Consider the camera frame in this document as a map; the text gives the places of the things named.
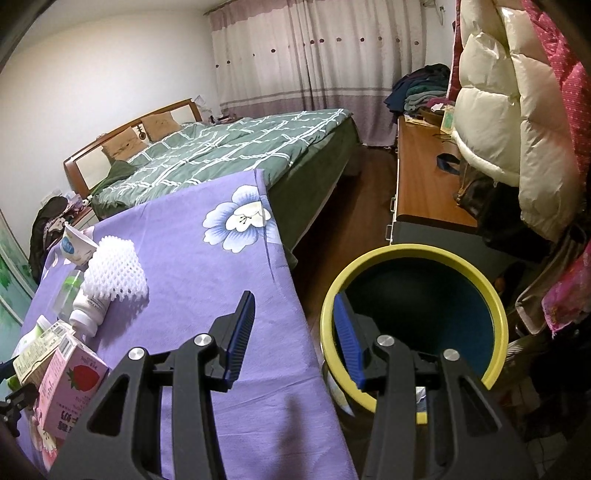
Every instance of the yellow trash can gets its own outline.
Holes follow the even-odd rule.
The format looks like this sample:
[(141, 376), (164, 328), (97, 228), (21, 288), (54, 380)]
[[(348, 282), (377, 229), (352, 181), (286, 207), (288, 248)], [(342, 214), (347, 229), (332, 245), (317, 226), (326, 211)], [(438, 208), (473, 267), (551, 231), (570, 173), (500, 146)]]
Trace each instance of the yellow trash can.
[[(335, 295), (346, 290), (356, 313), (411, 349), (460, 352), (488, 387), (501, 373), (508, 327), (501, 299), (476, 267), (446, 250), (400, 244), (351, 262), (331, 285), (320, 316), (320, 343), (330, 375), (353, 412), (374, 413), (376, 399), (357, 389), (339, 355), (333, 323)], [(425, 413), (417, 422), (426, 423)]]

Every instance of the white cup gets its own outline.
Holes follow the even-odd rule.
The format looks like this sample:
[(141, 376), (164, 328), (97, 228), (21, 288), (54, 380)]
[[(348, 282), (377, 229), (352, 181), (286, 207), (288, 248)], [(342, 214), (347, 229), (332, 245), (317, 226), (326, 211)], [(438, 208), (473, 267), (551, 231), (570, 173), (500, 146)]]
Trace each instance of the white cup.
[(99, 246), (85, 234), (66, 224), (64, 236), (60, 242), (61, 253), (72, 263), (85, 265)]

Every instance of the trash can rim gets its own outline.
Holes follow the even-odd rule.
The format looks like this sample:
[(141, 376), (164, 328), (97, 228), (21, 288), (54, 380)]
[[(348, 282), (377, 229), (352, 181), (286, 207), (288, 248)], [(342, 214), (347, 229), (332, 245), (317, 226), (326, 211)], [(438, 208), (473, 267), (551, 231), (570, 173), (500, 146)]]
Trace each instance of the trash can rim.
[[(349, 397), (371, 412), (375, 412), (376, 399), (357, 389), (357, 386), (349, 377), (337, 353), (333, 336), (333, 303), (335, 295), (346, 288), (361, 272), (383, 261), (403, 257), (427, 258), (453, 268), (464, 275), (485, 299), (491, 313), (494, 336), (491, 361), (482, 377), (482, 382), (487, 388), (491, 388), (494, 385), (505, 362), (509, 338), (505, 309), (492, 284), (474, 265), (462, 257), (441, 248), (431, 247), (430, 245), (398, 244), (372, 250), (353, 260), (335, 278), (324, 298), (320, 313), (320, 344), (332, 377)], [(417, 414), (417, 421), (419, 423), (425, 423), (426, 415)]]

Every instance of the folded clothes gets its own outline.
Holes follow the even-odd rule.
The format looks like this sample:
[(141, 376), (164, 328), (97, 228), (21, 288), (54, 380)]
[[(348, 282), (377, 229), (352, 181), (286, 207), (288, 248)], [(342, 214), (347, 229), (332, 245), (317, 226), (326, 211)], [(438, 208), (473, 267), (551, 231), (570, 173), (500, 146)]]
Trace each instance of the folded clothes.
[(439, 98), (441, 95), (445, 95), (445, 92), (441, 90), (430, 90), (428, 92), (411, 95), (404, 102), (404, 110), (406, 112), (414, 112), (419, 107), (426, 105), (430, 99)]
[(424, 106), (425, 108), (431, 108), (433, 105), (437, 105), (438, 103), (442, 103), (443, 105), (455, 105), (456, 102), (453, 100), (449, 100), (445, 97), (438, 97), (430, 99)]
[(445, 90), (445, 85), (437, 85), (435, 83), (421, 83), (407, 90), (407, 98), (417, 93), (429, 92), (432, 90)]
[(407, 96), (407, 90), (414, 86), (424, 84), (439, 85), (445, 79), (445, 87), (447, 89), (447, 82), (449, 79), (449, 67), (442, 63), (435, 65), (427, 65), (422, 69), (416, 70), (409, 75), (404, 76), (396, 82), (392, 88), (392, 93), (384, 101), (391, 112), (401, 114), (404, 111), (404, 99)]

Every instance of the purple tablecloth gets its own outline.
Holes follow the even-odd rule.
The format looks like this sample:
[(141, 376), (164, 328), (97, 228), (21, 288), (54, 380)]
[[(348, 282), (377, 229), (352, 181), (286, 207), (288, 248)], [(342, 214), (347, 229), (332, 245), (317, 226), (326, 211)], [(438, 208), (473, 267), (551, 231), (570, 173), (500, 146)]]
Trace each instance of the purple tablecloth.
[[(133, 240), (150, 296), (143, 306), (113, 302), (88, 345), (110, 367), (134, 346), (150, 353), (178, 348), (234, 311), (242, 292), (251, 290), (256, 317), (240, 379), (228, 393), (212, 395), (228, 478), (356, 479), (275, 223), (271, 218), (258, 227), (260, 218), (252, 216), (256, 201), (270, 210), (259, 170), (184, 189), (97, 224), (95, 241), (105, 235)], [(245, 207), (234, 213), (237, 206)], [(50, 253), (23, 332), (40, 314), (55, 319), (51, 305), (73, 266), (64, 265), (59, 249)], [(170, 403), (165, 391), (165, 478), (174, 477)], [(21, 447), (43, 466), (22, 420), (20, 431)]]

